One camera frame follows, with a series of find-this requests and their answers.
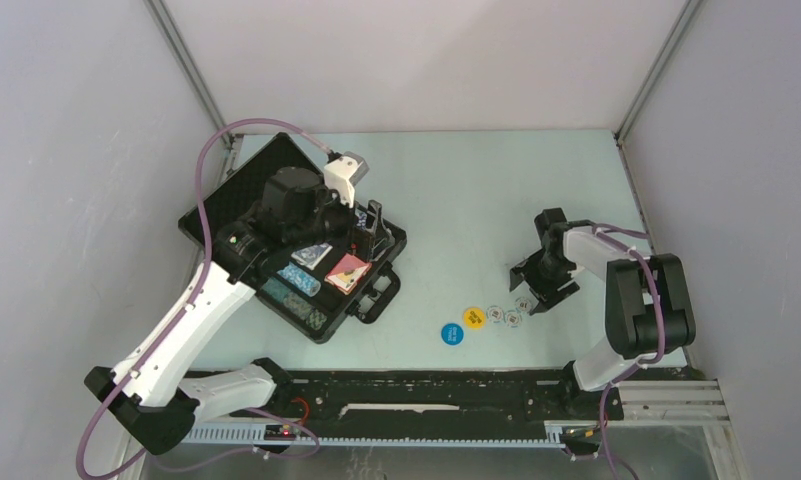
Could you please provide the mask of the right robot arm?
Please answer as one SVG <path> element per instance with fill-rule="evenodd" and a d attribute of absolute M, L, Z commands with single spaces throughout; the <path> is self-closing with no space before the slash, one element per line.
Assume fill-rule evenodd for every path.
<path fill-rule="evenodd" d="M 560 208 L 534 219 L 540 247 L 509 271 L 511 290 L 524 285 L 530 314 L 550 311 L 579 290 L 590 273 L 605 285 L 604 336 L 568 372 L 557 392 L 561 411 L 582 418 L 596 391 L 659 363 L 693 343 L 696 325 L 684 267 L 674 254 L 648 255 L 623 242 L 646 233 L 591 220 L 570 220 Z"/>

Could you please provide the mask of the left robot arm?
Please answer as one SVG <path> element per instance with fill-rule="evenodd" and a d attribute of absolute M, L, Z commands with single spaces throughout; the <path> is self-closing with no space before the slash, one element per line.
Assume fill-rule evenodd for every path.
<path fill-rule="evenodd" d="M 85 380 L 146 453 L 164 454 L 195 425 L 232 412 L 288 411 L 292 390 L 270 360 L 201 379 L 187 373 L 254 296 L 267 297 L 313 341 L 332 335 L 395 243 L 377 203 L 365 217 L 358 214 L 355 188 L 366 173 L 349 155 L 321 170 L 283 167 L 242 212 L 199 206 L 206 249 L 194 279 L 131 354 L 112 368 L 92 369 Z"/>

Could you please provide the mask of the red playing card deck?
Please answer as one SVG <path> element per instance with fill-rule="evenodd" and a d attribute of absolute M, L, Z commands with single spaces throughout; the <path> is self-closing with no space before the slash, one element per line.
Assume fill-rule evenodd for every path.
<path fill-rule="evenodd" d="M 349 295 L 359 281 L 369 272 L 372 264 L 365 262 L 352 254 L 345 254 L 341 260 L 330 270 L 325 282 L 335 287 L 345 295 Z"/>

